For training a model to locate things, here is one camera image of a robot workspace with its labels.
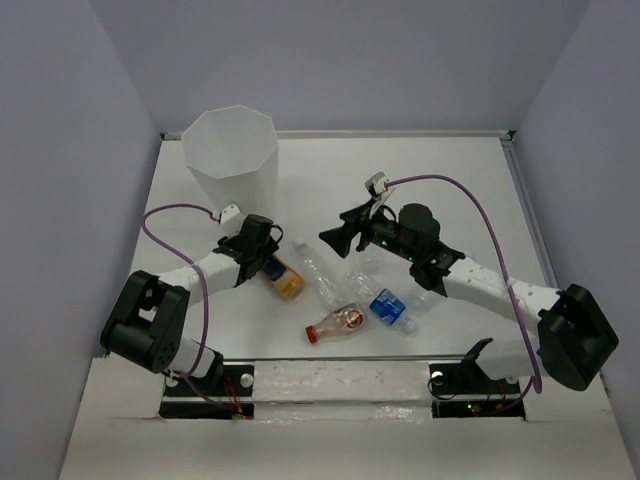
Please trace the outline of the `orange juice bottle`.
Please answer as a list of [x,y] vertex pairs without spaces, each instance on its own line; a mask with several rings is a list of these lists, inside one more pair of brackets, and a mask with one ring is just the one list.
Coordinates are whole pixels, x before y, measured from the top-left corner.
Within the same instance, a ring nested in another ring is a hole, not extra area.
[[261,273],[285,301],[295,300],[306,286],[304,278],[276,255],[265,261]]

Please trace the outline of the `clear bottle white cap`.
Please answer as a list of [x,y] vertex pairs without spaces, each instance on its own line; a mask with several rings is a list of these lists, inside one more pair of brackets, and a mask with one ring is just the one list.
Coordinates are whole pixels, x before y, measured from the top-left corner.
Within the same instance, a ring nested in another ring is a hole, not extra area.
[[346,304],[343,292],[322,255],[303,239],[293,241],[294,251],[301,262],[303,275],[310,282],[314,292],[330,311]]

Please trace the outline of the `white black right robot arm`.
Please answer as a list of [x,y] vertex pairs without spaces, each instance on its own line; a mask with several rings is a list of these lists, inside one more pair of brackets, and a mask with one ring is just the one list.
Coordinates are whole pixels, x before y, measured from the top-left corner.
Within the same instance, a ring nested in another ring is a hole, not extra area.
[[479,340],[465,355],[462,384],[482,392],[496,380],[545,377],[584,391],[619,345],[619,338],[593,294],[572,284],[564,290],[505,279],[440,238],[431,210],[410,203],[392,217],[375,201],[340,215],[339,227],[320,239],[340,257],[375,245],[409,262],[409,274],[424,290],[459,300],[514,322],[521,339]]

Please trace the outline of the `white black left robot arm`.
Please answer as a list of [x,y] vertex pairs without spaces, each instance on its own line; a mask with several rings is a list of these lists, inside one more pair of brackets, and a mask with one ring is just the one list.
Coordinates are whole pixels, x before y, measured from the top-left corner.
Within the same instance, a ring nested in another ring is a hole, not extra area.
[[224,357],[206,346],[210,296],[254,277],[278,250],[266,217],[246,216],[203,259],[154,275],[128,277],[100,334],[100,345],[154,374],[178,376],[198,396],[215,392],[224,378]]

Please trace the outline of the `white octagonal plastic bin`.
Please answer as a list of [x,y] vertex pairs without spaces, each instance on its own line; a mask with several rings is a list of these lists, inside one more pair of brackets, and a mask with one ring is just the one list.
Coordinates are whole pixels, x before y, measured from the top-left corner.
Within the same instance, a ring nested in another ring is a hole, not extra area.
[[279,145],[269,116],[241,105],[207,111],[183,132],[181,144],[216,210],[235,204],[244,214],[276,218]]

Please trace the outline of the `clear crushed bottle far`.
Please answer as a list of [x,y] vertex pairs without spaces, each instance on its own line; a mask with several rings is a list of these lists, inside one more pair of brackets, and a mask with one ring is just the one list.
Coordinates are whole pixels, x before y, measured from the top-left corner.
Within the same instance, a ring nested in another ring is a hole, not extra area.
[[357,255],[356,264],[365,274],[382,274],[393,265],[393,257],[389,252],[379,247],[370,246]]

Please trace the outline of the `blue label water bottle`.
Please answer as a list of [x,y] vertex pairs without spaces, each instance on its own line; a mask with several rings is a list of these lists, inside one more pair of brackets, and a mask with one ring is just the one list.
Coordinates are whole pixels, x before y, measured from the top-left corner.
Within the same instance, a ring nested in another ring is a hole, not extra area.
[[343,279],[361,303],[383,325],[407,336],[415,333],[417,324],[411,317],[407,305],[391,290],[359,269],[349,270]]

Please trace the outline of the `red cap tea bottle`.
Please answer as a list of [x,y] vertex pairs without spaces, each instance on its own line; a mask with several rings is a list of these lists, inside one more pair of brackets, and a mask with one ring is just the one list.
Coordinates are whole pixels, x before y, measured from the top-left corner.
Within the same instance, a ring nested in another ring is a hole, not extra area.
[[329,313],[320,322],[307,326],[305,333],[311,344],[321,340],[350,335],[361,329],[368,321],[363,307],[353,302]]

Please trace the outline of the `clear bottle far right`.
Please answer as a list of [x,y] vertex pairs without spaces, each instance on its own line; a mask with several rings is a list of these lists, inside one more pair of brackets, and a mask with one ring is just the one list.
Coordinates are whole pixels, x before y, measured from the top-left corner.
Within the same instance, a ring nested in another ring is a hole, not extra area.
[[437,298],[431,291],[425,290],[419,285],[411,290],[408,297],[411,308],[419,314],[426,314],[433,308],[436,301]]

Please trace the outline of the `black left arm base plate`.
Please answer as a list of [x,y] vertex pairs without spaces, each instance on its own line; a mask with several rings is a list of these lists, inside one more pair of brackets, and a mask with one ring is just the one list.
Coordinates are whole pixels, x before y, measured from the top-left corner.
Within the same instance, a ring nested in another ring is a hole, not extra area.
[[254,380],[255,367],[246,363],[226,364],[219,380],[166,378],[159,415],[178,420],[251,420]]

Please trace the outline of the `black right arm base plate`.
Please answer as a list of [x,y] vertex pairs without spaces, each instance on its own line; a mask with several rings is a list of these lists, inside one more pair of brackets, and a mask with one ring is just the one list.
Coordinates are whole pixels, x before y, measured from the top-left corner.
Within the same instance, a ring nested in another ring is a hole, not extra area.
[[430,364],[427,388],[435,419],[526,419],[520,385],[506,379],[491,380],[475,365]]

